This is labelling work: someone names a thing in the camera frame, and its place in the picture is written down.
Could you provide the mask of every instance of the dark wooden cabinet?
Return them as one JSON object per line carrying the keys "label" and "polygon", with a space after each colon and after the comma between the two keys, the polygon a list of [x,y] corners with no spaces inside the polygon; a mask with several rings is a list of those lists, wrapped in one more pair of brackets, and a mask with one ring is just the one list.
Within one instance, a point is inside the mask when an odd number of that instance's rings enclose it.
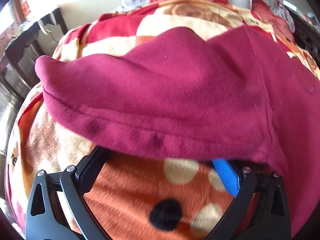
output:
{"label": "dark wooden cabinet", "polygon": [[297,45],[306,49],[313,57],[318,66],[320,66],[320,32],[312,25],[307,23],[296,12],[287,8],[291,17],[294,20],[296,31],[294,33],[294,40]]}

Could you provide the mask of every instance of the metal screw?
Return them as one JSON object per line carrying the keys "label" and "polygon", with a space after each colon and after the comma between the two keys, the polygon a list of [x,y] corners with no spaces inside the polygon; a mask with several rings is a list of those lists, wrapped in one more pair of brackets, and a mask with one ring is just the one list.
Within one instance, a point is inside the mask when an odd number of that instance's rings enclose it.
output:
{"label": "metal screw", "polygon": [[249,167],[243,167],[242,170],[243,170],[244,173],[250,173],[251,172],[251,169]]}
{"label": "metal screw", "polygon": [[76,168],[75,166],[70,165],[70,166],[67,167],[67,172],[72,172],[72,171],[75,170],[75,168]]}
{"label": "metal screw", "polygon": [[38,171],[37,175],[41,177],[44,174],[44,170]]}

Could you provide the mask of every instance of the black polka dot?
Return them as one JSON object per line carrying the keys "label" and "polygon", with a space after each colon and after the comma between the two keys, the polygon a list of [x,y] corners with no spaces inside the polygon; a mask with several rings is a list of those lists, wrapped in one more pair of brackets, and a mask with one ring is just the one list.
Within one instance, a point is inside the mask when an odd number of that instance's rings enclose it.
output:
{"label": "black polka dot", "polygon": [[174,230],[182,217],[179,202],[175,199],[165,199],[153,207],[150,213],[150,223],[159,230]]}

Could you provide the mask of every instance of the orange polka dot blanket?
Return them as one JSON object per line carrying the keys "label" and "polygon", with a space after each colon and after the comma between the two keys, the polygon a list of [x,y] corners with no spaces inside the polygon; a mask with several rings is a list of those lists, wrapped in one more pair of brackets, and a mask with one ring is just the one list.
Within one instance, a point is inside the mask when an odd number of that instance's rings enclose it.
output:
{"label": "orange polka dot blanket", "polygon": [[[256,13],[202,0],[156,2],[128,14],[106,14],[69,31],[53,58],[71,61],[96,53],[123,56],[134,47],[177,26],[203,40],[248,25],[279,43],[320,76],[309,53],[276,34]],[[17,222],[24,230],[28,197],[38,170],[60,172],[77,164],[95,145],[60,124],[47,111],[39,83],[28,94],[9,141],[6,190]],[[209,163],[151,160],[114,153],[85,195],[100,224],[114,239],[202,239],[232,201]],[[62,208],[77,230],[64,197]]]}

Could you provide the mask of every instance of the cream polka dot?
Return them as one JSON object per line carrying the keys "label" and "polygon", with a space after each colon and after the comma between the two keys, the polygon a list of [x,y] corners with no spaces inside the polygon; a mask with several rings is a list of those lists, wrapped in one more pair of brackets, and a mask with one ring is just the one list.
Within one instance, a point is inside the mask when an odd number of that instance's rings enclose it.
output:
{"label": "cream polka dot", "polygon": [[222,217],[219,205],[208,204],[194,216],[190,224],[190,232],[195,237],[206,237]]}
{"label": "cream polka dot", "polygon": [[219,175],[217,172],[212,169],[208,175],[208,179],[210,184],[218,191],[225,191],[225,187],[221,182],[221,179],[219,178]]}
{"label": "cream polka dot", "polygon": [[196,161],[184,159],[166,159],[164,161],[164,176],[173,184],[189,183],[199,170]]}

